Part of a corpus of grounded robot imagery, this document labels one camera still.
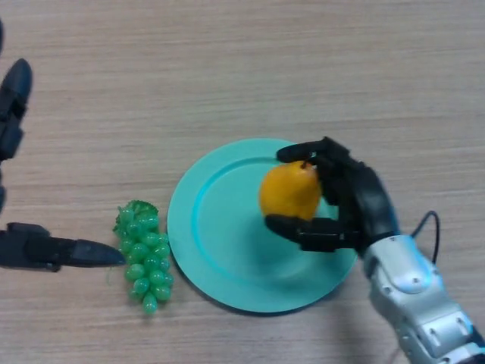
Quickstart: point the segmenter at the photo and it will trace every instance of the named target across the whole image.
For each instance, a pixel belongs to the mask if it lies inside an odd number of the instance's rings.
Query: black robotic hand
[[[265,222],[274,233],[298,243],[303,250],[353,248],[359,254],[375,241],[400,234],[393,204],[379,177],[372,168],[353,159],[346,147],[325,137],[280,149],[277,159],[312,163],[324,198],[339,207],[339,218],[304,221],[269,215]]]
[[[0,52],[3,26],[0,21]],[[15,157],[22,141],[20,123],[26,113],[33,73],[25,59],[14,63],[0,85],[0,163]],[[5,188],[0,183],[0,212]],[[51,237],[42,226],[10,223],[0,231],[0,266],[58,271],[62,265],[104,267],[123,265],[123,255],[115,248],[88,240]]]

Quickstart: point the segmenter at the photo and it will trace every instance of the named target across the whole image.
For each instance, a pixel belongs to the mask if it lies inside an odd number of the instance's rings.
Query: yellow pear
[[[311,220],[320,200],[317,171],[304,161],[271,169],[259,189],[259,205],[264,216],[278,214]]]

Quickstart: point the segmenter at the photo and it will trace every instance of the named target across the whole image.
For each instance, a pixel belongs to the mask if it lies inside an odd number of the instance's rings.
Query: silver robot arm
[[[371,282],[370,300],[393,327],[409,362],[485,362],[483,339],[449,297],[437,267],[420,253],[412,237],[379,240],[362,260]]]

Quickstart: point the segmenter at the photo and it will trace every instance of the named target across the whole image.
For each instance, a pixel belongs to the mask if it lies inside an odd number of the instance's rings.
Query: plastic grapes
[[[158,229],[158,210],[150,203],[133,200],[118,208],[114,233],[120,238],[120,251],[127,259],[124,277],[132,286],[128,295],[152,315],[158,301],[171,297],[174,277],[170,274],[168,236]]]

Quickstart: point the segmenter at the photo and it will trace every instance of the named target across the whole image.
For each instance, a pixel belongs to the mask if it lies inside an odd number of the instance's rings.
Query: black robotic finger
[[[44,227],[13,222],[0,231],[0,266],[59,271],[72,267],[124,265],[125,259],[112,246],[88,240],[51,237]]]
[[[277,151],[276,158],[283,163],[308,160],[316,152],[320,143],[321,141],[317,141],[286,146]]]
[[[2,53],[3,49],[3,23],[0,20],[0,53]]]
[[[21,58],[8,70],[0,88],[11,91],[19,103],[27,104],[32,89],[33,75],[29,62]]]
[[[346,229],[331,218],[305,221],[282,215],[268,215],[266,226],[275,234],[300,245],[302,250],[331,253],[336,249],[355,248],[359,232]]]

